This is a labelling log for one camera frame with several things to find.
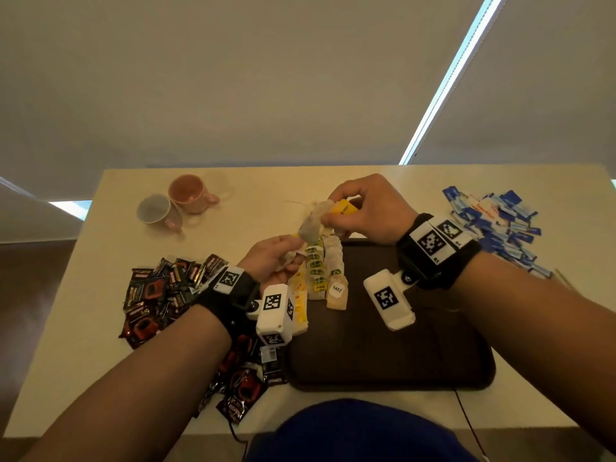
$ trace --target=black tray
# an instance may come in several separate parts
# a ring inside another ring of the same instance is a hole
[[[484,389],[496,366],[484,338],[442,290],[405,295],[415,324],[390,331],[364,289],[382,269],[397,271],[396,250],[364,239],[343,242],[349,280],[346,311],[308,302],[308,331],[286,347],[283,369],[294,388],[315,390]]]

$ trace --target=tabletop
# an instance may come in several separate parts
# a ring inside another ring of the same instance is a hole
[[[320,201],[344,180],[384,174],[419,212],[450,206],[442,189],[465,193],[515,190],[539,215],[543,230],[533,251],[557,267],[582,295],[616,310],[612,281],[616,245],[616,192],[601,166],[441,165],[258,167],[107,170],[58,289],[6,437],[36,437],[94,381],[131,353],[118,339],[131,268],[154,266],[162,256],[204,260],[215,253],[238,262],[258,240],[294,233],[306,204]],[[184,233],[158,232],[141,224],[136,207],[152,193],[166,193],[183,173],[201,176],[221,203],[201,216],[185,216]],[[482,391],[460,392],[473,427],[574,426],[495,353],[497,374]],[[311,404],[356,397],[425,416],[452,429],[466,428],[450,391],[308,393],[289,385],[270,388],[238,427],[240,433],[275,429]],[[187,434],[227,433],[211,403],[192,419]]]

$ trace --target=wall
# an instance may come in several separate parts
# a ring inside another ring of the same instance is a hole
[[[0,185],[0,244],[22,241],[73,240],[81,222],[63,210]]]
[[[616,178],[616,0],[507,0],[414,164],[600,162]]]
[[[0,0],[0,176],[400,159],[482,0]]]

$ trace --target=person's left hand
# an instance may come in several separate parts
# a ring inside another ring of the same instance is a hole
[[[281,258],[289,251],[296,251],[302,247],[304,240],[298,236],[280,235],[259,241],[254,245],[244,259],[237,263],[248,272],[257,282],[261,283],[261,293],[270,285],[287,283],[289,277],[295,274],[304,257],[298,254],[293,262],[283,270],[276,272]]]

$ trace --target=pink mug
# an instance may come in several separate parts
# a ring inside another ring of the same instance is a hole
[[[203,180],[196,175],[180,175],[169,185],[169,198],[189,214],[201,214],[215,206],[220,198],[208,193]]]
[[[146,225],[162,225],[176,233],[182,232],[182,215],[164,194],[152,194],[139,203],[137,218]]]

